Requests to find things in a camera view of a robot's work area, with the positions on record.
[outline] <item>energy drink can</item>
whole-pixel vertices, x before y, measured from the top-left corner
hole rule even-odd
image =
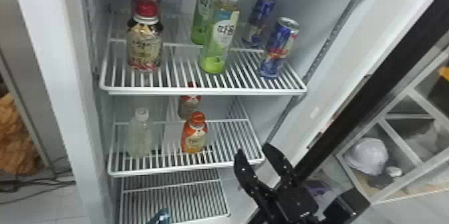
[[[249,16],[242,41],[248,47],[259,47],[263,32],[267,28],[267,18],[275,8],[275,0],[257,0]]]
[[[262,60],[259,75],[264,78],[278,78],[285,58],[299,33],[299,24],[286,17],[280,17],[267,42],[266,58]]]

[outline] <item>bottle label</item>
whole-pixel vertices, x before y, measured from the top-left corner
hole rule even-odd
[[[214,1],[216,0],[198,0],[198,12],[204,20],[209,19],[210,8],[212,7]]]
[[[216,10],[213,18],[213,41],[221,48],[228,47],[233,40],[235,29],[237,28],[239,12]]]
[[[138,70],[154,70],[160,65],[160,33],[139,23],[128,32],[128,63]]]
[[[182,150],[184,152],[200,152],[206,144],[207,126],[195,127],[188,122],[184,125],[182,133]]]

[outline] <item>white hard hat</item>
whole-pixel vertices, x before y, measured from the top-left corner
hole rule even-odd
[[[380,175],[388,160],[388,151],[382,140],[361,138],[345,154],[346,163],[368,175]]]

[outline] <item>refrigerator door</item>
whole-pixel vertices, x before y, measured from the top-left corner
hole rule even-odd
[[[1,0],[0,5],[0,82],[5,81],[13,96],[43,164],[52,173],[65,170],[69,164],[60,159],[66,155],[65,148],[19,4],[17,0]]]
[[[18,0],[91,223],[113,223],[82,0]]]
[[[296,166],[319,218],[356,191],[345,199],[354,223],[446,222],[448,13],[446,0],[431,4]],[[357,209],[361,195],[371,206]]]

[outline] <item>iced tea bottle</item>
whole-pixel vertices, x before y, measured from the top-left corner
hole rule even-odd
[[[209,26],[200,65],[208,73],[217,74],[225,70],[228,48],[233,40],[240,9],[238,0],[218,0],[212,5]]]
[[[206,144],[206,135],[206,116],[202,112],[193,112],[182,129],[182,151],[190,154],[200,152]]]
[[[196,0],[192,26],[192,41],[202,45],[206,37],[210,8],[216,0]]]

